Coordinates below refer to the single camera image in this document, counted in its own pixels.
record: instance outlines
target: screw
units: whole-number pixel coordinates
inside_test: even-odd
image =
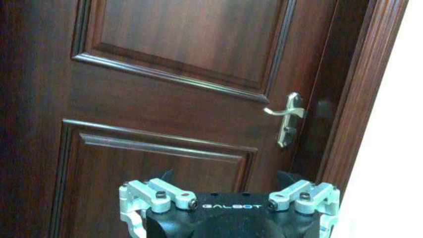
[[[165,199],[166,198],[166,192],[165,191],[158,191],[157,192],[157,198]]]
[[[277,211],[277,209],[278,209],[278,203],[277,203],[274,200],[270,200],[270,202],[267,203],[267,208],[269,208],[271,211]]]
[[[302,192],[299,194],[299,199],[310,201],[310,193],[309,192]]]
[[[198,208],[198,201],[195,200],[195,199],[193,199],[191,201],[190,201],[190,203],[189,203],[189,208],[190,208],[190,210],[197,210],[197,208]]]

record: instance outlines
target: dark brown door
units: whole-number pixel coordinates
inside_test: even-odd
[[[25,82],[11,81],[22,95],[8,105],[19,106],[13,135],[23,135],[8,152],[23,158],[22,209],[33,211],[23,234],[127,237],[118,187],[170,169],[185,189],[277,189],[295,143],[278,146],[282,118],[263,108],[285,109],[294,91],[307,107],[335,2],[14,6],[25,30],[13,52],[29,56],[18,63]]]

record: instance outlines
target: lever handle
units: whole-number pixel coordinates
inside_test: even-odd
[[[302,108],[302,101],[299,93],[294,92],[289,95],[286,110],[273,111],[269,108],[263,109],[270,115],[285,116],[278,136],[278,144],[282,148],[293,143],[297,134],[298,119],[305,118],[306,116],[306,109]]]
[[[273,111],[269,108],[265,108],[263,110],[266,111],[267,114],[271,114],[274,116],[297,115],[301,118],[305,118],[305,112],[306,112],[305,108],[290,108],[285,111]]]

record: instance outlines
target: door panel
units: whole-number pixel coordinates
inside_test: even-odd
[[[269,102],[287,3],[82,0],[74,59]]]
[[[74,120],[65,121],[54,236],[126,237],[117,188],[174,170],[195,191],[242,191],[257,150]]]

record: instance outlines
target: door molding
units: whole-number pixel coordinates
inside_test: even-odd
[[[366,2],[363,21],[357,28],[358,23],[347,21],[361,16],[361,12],[351,14],[349,8],[363,9]],[[335,9],[291,171],[318,182],[337,184],[342,193],[347,188],[407,3],[409,0],[339,1]],[[359,30],[354,44],[354,37],[346,36],[351,30]]]

